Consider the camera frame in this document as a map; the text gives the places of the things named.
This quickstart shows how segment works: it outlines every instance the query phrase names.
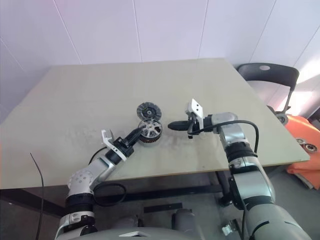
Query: black chair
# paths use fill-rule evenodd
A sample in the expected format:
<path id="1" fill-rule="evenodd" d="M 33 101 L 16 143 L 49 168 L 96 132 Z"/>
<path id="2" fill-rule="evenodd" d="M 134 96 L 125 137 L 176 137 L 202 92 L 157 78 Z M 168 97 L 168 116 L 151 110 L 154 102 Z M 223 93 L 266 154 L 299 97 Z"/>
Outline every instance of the black chair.
<path id="1" fill-rule="evenodd" d="M 275 112 L 272 107 L 268 106 L 276 114 L 284 114 L 290 108 L 290 97 L 295 90 L 299 77 L 297 69 L 272 63 L 247 63 L 240 65 L 237 71 L 246 81 L 264 81 L 290 87 L 288 98 L 282 111 Z"/>

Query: black cable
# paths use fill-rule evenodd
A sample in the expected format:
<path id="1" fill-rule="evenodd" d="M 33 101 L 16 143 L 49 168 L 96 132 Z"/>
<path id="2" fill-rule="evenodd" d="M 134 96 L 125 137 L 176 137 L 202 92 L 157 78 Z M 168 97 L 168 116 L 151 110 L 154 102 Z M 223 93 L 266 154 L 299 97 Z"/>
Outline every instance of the black cable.
<path id="1" fill-rule="evenodd" d="M 42 173 L 40 171 L 40 168 L 36 162 L 36 160 L 34 159 L 34 156 L 32 156 L 31 152 L 30 152 L 30 156 L 36 166 L 36 168 L 38 169 L 38 172 L 40 174 L 40 177 L 41 177 L 41 189 L 42 189 L 42 194 L 41 194 L 41 210 L 40 210 L 40 217 L 39 217 L 39 223 L 38 223 L 38 229 L 36 231 L 36 237 L 35 237 L 35 240 L 38 240 L 39 239 L 39 235 L 40 235 L 40 229 L 41 229 L 41 223 L 42 223 L 42 216 L 44 214 L 44 198 L 45 198 L 45 186 L 44 186 L 44 178 L 42 177 Z"/>
<path id="2" fill-rule="evenodd" d="M 206 127 L 202 128 L 200 130 L 188 132 L 188 134 L 189 135 L 197 135 L 197 134 L 199 134 L 201 132 L 204 132 L 206 130 L 213 130 L 213 129 L 216 129 L 218 127 L 221 127 L 221 126 L 224 126 L 224 125 L 229 125 L 229 124 L 249 124 L 249 125 L 254 127 L 254 130 L 255 130 L 254 152 L 257 153 L 258 144 L 259 144 L 259 129 L 258 129 L 257 125 L 255 125 L 252 121 L 247 121 L 247 120 L 225 121 L 225 122 L 217 123 L 215 125 L 206 126 Z"/>
<path id="3" fill-rule="evenodd" d="M 245 239 L 245 216 L 246 216 L 246 211 L 243 210 L 243 214 L 242 214 L 242 226 L 241 226 L 241 240 Z"/>
<path id="4" fill-rule="evenodd" d="M 104 146 L 104 147 L 100 148 L 98 151 L 96 151 L 96 152 L 92 155 L 92 157 L 91 157 L 91 159 L 90 159 L 90 161 L 89 161 L 89 164 L 93 161 L 94 157 L 95 157 L 100 151 L 102 151 L 103 149 L 106 149 L 106 148 L 107 148 L 107 147 Z"/>
<path id="5" fill-rule="evenodd" d="M 123 195 L 122 195 L 122 197 L 118 200 L 118 201 L 116 201 L 116 202 L 112 202 L 112 203 L 103 203 L 103 202 L 99 202 L 99 201 L 97 201 L 97 198 L 96 198 L 96 193 L 97 193 L 97 191 L 99 190 L 99 189 L 101 189 L 101 188 L 107 188 L 107 187 L 120 187 L 120 188 L 122 188 L 122 190 L 123 190 Z M 101 206 L 101 207 L 111 207 L 111 206 L 114 206 L 114 205 L 117 205 L 117 204 L 119 204 L 119 203 L 121 203 L 125 198 L 126 198 L 126 196 L 127 196 L 127 189 L 126 189 L 126 187 L 125 186 L 123 186 L 122 184 L 120 184 L 120 183 L 101 183 L 101 184 L 99 184 L 99 185 L 97 185 L 94 189 L 93 189 L 93 199 L 94 199 L 94 201 L 95 201 L 95 203 L 97 204 L 97 205 L 99 205 L 99 206 Z"/>

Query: wall tile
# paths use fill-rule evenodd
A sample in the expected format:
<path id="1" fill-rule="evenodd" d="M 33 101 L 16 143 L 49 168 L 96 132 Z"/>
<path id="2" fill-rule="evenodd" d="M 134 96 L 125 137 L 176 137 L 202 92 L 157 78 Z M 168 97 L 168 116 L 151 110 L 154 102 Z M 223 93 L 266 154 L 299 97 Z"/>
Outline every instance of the wall tile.
<path id="1" fill-rule="evenodd" d="M 320 24 L 320 1 L 277 0 L 251 62 L 293 66 Z"/>
<path id="2" fill-rule="evenodd" d="M 206 0 L 135 0 L 143 61 L 196 59 Z"/>
<path id="3" fill-rule="evenodd" d="M 294 67 L 300 71 L 298 82 L 320 75 L 320 28 L 318 28 Z"/>
<path id="4" fill-rule="evenodd" d="M 141 60 L 132 0 L 56 0 L 84 64 Z"/>
<path id="5" fill-rule="evenodd" d="M 209 0 L 200 58 L 250 61 L 275 0 Z"/>
<path id="6" fill-rule="evenodd" d="M 0 41 L 0 104 L 10 112 L 33 87 L 28 76 Z"/>
<path id="7" fill-rule="evenodd" d="M 80 63 L 52 0 L 1 0 L 0 36 L 31 76 L 51 65 Z"/>

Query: table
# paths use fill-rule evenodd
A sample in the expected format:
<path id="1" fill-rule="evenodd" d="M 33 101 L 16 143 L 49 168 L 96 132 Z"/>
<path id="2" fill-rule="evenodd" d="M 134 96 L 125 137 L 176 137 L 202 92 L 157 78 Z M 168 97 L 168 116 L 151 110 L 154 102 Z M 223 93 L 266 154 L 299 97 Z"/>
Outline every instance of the table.
<path id="1" fill-rule="evenodd" d="M 144 178 L 228 169 L 219 137 L 211 133 L 188 139 L 168 123 L 186 120 L 187 102 L 195 98 L 204 114 L 233 112 L 257 124 L 262 165 L 306 161 L 308 154 L 258 98 L 233 66 L 222 58 L 54 66 L 1 124 L 1 188 L 65 185 L 102 147 L 101 130 L 125 137 L 140 119 L 137 106 L 153 102 L 162 110 L 161 142 L 136 144 L 135 153 L 109 180 Z M 244 125 L 251 142 L 254 130 Z"/>

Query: orange bag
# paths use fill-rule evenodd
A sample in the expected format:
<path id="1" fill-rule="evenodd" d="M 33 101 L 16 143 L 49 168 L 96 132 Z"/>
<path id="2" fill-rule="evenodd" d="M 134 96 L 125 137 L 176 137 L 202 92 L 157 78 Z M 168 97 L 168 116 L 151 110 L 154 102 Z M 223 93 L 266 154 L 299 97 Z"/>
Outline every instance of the orange bag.
<path id="1" fill-rule="evenodd" d="M 302 175 L 318 190 L 320 188 L 320 131 L 302 116 L 288 115 L 288 120 L 285 128 L 291 135 L 295 138 L 304 139 L 308 144 L 315 145 L 317 152 L 308 152 L 309 161 L 293 163 L 286 171 L 289 174 Z"/>

